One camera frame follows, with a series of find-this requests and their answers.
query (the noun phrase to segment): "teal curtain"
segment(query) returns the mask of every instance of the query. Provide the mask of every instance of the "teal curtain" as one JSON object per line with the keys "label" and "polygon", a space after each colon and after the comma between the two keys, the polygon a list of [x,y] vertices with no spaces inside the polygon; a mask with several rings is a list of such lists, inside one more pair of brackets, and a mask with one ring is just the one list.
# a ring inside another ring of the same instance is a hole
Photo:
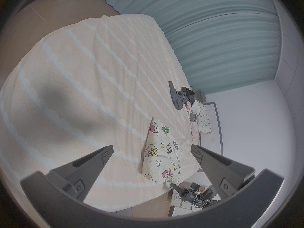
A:
{"label": "teal curtain", "polygon": [[106,0],[153,17],[190,85],[205,93],[274,79],[281,29],[272,0]]}

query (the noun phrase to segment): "bed sheet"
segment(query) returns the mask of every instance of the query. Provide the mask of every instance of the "bed sheet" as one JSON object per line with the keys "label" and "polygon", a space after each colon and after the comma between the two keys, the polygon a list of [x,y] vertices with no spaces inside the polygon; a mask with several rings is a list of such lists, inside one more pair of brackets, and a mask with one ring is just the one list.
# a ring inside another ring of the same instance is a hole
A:
{"label": "bed sheet", "polygon": [[180,182],[197,172],[187,112],[174,108],[168,81],[189,86],[164,33],[146,15],[86,19],[40,40],[0,92],[0,167],[21,207],[37,218],[22,178],[107,145],[114,154],[85,203],[112,212],[167,192],[141,175],[153,117],[183,147]]}

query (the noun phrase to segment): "brown tile floor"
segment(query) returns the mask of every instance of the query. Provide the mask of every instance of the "brown tile floor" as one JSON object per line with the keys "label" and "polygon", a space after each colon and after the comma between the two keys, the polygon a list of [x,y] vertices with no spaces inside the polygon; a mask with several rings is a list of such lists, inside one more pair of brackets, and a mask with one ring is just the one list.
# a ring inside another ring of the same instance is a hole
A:
{"label": "brown tile floor", "polygon": [[[31,48],[48,33],[87,18],[118,14],[104,0],[36,0],[17,13],[0,37],[0,88]],[[132,208],[133,217],[167,217],[168,193]]]}

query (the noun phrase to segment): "pillow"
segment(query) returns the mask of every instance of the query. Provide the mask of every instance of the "pillow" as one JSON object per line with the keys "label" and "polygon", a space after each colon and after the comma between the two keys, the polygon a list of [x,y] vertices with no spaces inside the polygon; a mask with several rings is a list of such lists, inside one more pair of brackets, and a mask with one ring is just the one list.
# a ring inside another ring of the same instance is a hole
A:
{"label": "pillow", "polygon": [[200,110],[200,115],[197,118],[197,124],[198,124],[198,130],[201,133],[207,133],[210,134],[212,132],[212,126],[209,121],[209,116],[207,112],[207,107],[199,102],[199,110]]}
{"label": "pillow", "polygon": [[143,157],[142,175],[155,183],[178,185],[181,173],[182,149],[158,119],[150,125]]}

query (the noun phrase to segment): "pink garment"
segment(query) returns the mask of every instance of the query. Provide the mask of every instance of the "pink garment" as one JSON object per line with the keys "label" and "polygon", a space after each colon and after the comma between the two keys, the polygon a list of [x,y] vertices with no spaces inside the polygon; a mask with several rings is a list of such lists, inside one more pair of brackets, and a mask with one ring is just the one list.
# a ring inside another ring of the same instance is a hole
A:
{"label": "pink garment", "polygon": [[193,122],[192,121],[190,121],[190,127],[191,127],[192,141],[194,141],[195,140],[195,135],[193,133]]}
{"label": "pink garment", "polygon": [[189,101],[187,101],[186,109],[187,109],[187,111],[189,111],[191,109],[191,103]]}

